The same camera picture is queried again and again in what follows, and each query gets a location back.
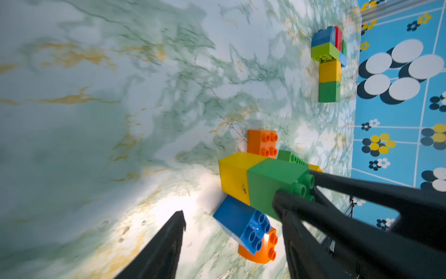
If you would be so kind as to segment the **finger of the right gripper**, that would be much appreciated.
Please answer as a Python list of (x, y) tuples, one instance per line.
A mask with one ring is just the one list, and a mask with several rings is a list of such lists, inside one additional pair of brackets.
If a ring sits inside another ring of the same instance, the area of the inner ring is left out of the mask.
[[(283, 212), (289, 210), (295, 212), (302, 223), (308, 222), (323, 231), (355, 260), (366, 264), (373, 278), (443, 279), (446, 276), (444, 252), (397, 234), (376, 230), (345, 216), (336, 208), (330, 209), (284, 191), (275, 194), (272, 205), (281, 222)], [(351, 276), (345, 263), (333, 260)]]
[(417, 241), (446, 239), (446, 198), (433, 191), (310, 172), (316, 186), (355, 196), (396, 210), (390, 231)]

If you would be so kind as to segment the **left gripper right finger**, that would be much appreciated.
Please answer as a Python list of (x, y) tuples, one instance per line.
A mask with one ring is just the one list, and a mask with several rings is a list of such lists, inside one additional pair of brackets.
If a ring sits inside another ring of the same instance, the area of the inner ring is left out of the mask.
[(282, 215), (283, 238), (292, 279), (350, 279), (305, 228), (295, 212)]

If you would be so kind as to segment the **small blue lego brick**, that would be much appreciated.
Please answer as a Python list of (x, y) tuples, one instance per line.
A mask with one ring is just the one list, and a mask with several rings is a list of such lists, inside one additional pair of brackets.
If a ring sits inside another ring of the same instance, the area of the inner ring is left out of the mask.
[(336, 45), (336, 29), (333, 26), (329, 26), (327, 29), (319, 30), (315, 33), (311, 41), (311, 47), (317, 47), (326, 43)]

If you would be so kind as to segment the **yellow square lego brick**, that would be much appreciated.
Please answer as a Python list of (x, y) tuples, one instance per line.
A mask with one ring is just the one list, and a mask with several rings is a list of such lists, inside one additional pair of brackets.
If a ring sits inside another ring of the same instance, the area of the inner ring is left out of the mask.
[(331, 60), (320, 63), (319, 82), (341, 82), (341, 63), (338, 60)]

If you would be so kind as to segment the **light blue long lego brick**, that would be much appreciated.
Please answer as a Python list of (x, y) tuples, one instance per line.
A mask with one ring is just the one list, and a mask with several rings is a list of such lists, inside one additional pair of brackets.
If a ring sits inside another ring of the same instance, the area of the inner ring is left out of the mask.
[(341, 63), (341, 67), (347, 66), (347, 58), (342, 52), (339, 53), (339, 61)]

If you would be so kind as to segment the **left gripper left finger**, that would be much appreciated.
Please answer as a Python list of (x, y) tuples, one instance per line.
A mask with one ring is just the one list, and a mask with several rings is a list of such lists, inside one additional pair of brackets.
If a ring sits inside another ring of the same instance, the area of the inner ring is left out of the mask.
[(174, 279), (180, 259), (186, 222), (182, 210), (175, 212), (118, 279)]

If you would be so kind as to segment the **red square lego brick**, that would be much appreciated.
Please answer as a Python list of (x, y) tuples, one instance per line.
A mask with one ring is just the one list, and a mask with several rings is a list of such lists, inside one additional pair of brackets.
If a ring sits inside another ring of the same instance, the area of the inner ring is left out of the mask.
[(335, 26), (334, 29), (336, 30), (335, 46), (340, 52), (343, 52), (343, 32), (338, 26)]

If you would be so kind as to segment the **lime long lego brick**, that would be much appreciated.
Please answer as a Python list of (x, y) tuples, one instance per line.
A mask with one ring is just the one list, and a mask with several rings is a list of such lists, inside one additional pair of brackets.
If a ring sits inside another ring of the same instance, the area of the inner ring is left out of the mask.
[(311, 48), (311, 57), (318, 63), (340, 60), (340, 51), (332, 44), (325, 43)]

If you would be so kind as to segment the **orange long lego brick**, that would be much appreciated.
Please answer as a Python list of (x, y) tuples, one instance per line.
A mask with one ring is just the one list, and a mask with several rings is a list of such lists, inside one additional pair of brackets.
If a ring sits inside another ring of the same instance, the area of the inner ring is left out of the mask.
[(247, 152), (275, 159), (278, 154), (277, 141), (276, 131), (249, 130)]

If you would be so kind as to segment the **green long lego brick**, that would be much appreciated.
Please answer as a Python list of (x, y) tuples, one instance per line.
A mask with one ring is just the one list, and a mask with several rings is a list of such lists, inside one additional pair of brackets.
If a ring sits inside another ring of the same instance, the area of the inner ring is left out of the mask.
[(298, 165), (308, 166), (308, 163), (305, 162), (302, 158), (298, 157), (292, 151), (286, 151), (280, 149), (277, 156), (278, 160), (284, 160), (291, 163), (296, 163)]

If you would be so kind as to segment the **green square lego brick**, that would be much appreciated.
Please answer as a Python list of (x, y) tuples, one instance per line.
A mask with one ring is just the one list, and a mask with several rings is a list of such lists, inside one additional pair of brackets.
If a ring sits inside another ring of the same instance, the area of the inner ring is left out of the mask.
[(315, 184), (308, 166), (272, 158), (251, 167), (247, 178), (251, 207), (275, 220), (279, 217), (272, 203), (278, 190), (304, 198)]

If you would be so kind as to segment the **small green lego brick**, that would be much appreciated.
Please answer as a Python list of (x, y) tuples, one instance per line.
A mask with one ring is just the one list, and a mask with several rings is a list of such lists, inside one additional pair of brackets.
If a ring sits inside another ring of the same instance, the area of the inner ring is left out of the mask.
[(347, 56), (347, 42), (346, 42), (346, 40), (343, 40), (342, 54), (344, 56)]

